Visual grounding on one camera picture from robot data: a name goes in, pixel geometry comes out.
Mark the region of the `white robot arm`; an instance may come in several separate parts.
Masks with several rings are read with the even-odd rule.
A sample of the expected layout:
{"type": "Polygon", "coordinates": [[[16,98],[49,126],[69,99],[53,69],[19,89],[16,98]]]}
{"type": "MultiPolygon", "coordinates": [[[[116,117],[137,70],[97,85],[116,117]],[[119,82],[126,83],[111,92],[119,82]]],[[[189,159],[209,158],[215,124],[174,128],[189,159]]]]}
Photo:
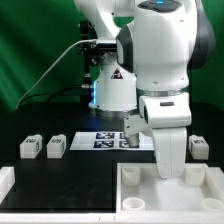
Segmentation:
{"type": "Polygon", "coordinates": [[[191,124],[187,71],[201,68],[215,36],[201,0],[74,0],[95,29],[100,63],[91,110],[124,116],[131,147],[153,139],[161,177],[184,170],[191,124]]]}

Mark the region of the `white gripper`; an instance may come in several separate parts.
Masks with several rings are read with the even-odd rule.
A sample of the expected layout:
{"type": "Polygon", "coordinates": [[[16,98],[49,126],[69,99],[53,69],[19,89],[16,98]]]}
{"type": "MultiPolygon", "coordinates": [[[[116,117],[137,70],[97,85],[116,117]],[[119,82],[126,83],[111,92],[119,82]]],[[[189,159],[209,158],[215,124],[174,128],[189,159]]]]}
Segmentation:
{"type": "Polygon", "coordinates": [[[185,165],[186,128],[153,129],[152,138],[160,176],[162,178],[180,176],[185,165]]]}

